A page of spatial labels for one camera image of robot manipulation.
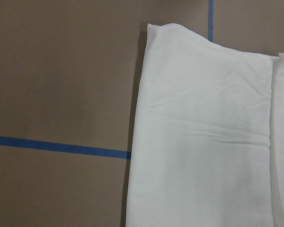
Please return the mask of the white long-sleeve printed shirt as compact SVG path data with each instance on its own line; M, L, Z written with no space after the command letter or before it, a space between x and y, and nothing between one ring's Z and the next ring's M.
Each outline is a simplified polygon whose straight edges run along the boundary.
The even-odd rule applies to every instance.
M128 227L284 227L284 53L147 26Z

